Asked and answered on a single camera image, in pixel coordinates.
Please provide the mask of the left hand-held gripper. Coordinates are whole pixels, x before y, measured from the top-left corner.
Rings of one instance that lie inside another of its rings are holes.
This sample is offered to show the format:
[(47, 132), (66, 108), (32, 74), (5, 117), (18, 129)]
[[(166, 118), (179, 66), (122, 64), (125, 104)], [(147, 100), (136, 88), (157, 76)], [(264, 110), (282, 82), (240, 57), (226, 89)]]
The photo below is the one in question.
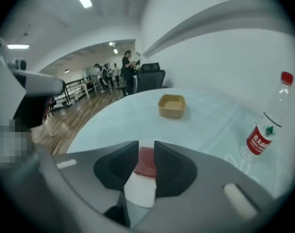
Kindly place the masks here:
[(0, 125), (17, 120), (27, 128), (40, 126), (52, 99), (65, 90), (62, 79), (27, 71), (26, 66), (0, 38)]

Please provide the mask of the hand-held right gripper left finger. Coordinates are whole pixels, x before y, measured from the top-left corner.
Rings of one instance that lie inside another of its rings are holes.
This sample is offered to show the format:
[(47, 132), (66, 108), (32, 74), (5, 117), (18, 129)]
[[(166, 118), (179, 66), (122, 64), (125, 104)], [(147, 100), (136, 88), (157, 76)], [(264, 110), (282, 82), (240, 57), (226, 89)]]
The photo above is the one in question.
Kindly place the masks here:
[(130, 228), (124, 186), (138, 163), (138, 141), (83, 152), (38, 153), (48, 187), (79, 228)]

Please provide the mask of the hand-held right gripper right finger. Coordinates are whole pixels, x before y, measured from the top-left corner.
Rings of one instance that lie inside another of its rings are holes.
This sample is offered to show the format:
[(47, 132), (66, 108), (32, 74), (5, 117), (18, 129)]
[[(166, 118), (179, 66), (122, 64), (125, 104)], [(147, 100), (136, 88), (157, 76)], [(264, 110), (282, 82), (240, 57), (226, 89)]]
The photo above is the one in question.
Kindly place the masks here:
[(239, 231), (248, 219), (238, 202), (258, 216), (273, 203), (256, 181), (229, 162), (181, 146), (156, 141), (156, 201), (137, 231)]

